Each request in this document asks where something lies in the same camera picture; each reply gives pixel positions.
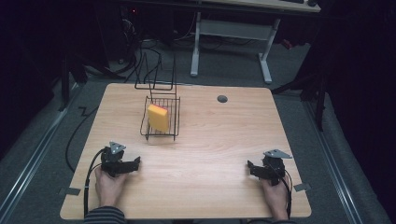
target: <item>human hand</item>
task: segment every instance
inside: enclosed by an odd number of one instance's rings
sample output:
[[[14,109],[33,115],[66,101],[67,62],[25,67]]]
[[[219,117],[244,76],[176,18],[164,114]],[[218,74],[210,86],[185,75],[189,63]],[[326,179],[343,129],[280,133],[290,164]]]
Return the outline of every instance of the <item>human hand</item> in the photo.
[[[289,179],[284,178],[289,187]],[[272,186],[271,180],[260,179],[262,182],[262,188],[264,189],[265,201],[270,207],[271,213],[275,220],[288,220],[288,212],[286,208],[288,206],[288,190],[286,186],[279,181],[279,184]]]
[[[122,193],[127,174],[112,177],[107,172],[103,171],[101,167],[97,167],[95,169],[95,175],[95,187],[100,206],[116,206]]]

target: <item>sponge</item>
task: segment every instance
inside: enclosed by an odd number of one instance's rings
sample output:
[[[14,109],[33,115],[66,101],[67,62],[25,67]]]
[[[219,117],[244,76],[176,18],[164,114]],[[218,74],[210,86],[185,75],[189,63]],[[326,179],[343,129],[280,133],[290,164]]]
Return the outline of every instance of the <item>sponge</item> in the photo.
[[[165,133],[169,129],[168,110],[157,105],[149,105],[148,123],[152,128]]]

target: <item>dark background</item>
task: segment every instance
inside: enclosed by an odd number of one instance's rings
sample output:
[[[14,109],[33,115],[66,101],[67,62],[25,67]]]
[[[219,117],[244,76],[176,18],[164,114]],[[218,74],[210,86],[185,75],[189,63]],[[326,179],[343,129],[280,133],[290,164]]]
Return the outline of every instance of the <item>dark background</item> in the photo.
[[[395,1],[321,1],[319,5],[322,15],[349,17],[323,26],[284,19],[276,42],[313,44],[297,78],[320,71],[329,52],[333,53],[326,62],[331,65],[327,92],[346,140],[378,200],[396,222],[390,210],[396,182],[392,174],[396,157]],[[106,16],[104,6],[74,1],[1,3],[1,158],[53,97],[51,89],[62,73],[66,52],[72,49],[102,66],[124,57],[121,26],[114,19],[118,7],[106,8],[112,16]],[[174,29],[181,34],[189,29],[193,13],[139,8],[139,16],[137,27],[149,27],[145,34],[171,43]]]

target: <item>desk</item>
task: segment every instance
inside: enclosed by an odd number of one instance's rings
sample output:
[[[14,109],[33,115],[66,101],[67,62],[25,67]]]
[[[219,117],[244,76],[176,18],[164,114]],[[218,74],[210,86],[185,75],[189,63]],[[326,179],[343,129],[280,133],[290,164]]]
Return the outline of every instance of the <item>desk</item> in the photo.
[[[320,12],[320,7],[318,5],[315,7],[310,7],[306,1],[303,4],[297,4],[279,0],[199,0],[200,4],[202,2],[248,7],[268,7],[279,10],[293,10],[301,12]],[[201,13],[197,12],[197,20],[195,25],[195,44],[191,62],[191,75],[193,77],[198,76],[200,35],[219,35],[246,38],[266,41],[262,53],[259,53],[259,61],[260,65],[262,66],[262,75],[264,77],[265,83],[271,84],[272,78],[266,60],[270,48],[274,42],[279,23],[280,19],[276,19],[272,26],[227,21],[201,20]]]
[[[124,161],[140,156],[129,174],[119,207],[126,218],[269,217],[262,187],[249,175],[247,160],[262,165],[262,153],[278,148],[292,155],[271,92],[265,88],[177,86],[179,135],[140,133],[149,91],[110,84],[93,122],[70,184],[83,189],[96,152],[109,141],[127,146]],[[228,98],[218,102],[219,95]],[[301,183],[294,160],[284,160],[294,185]],[[89,209],[98,206],[91,176]],[[292,217],[308,217],[304,191],[292,194]],[[67,195],[64,219],[83,219],[83,193]]]

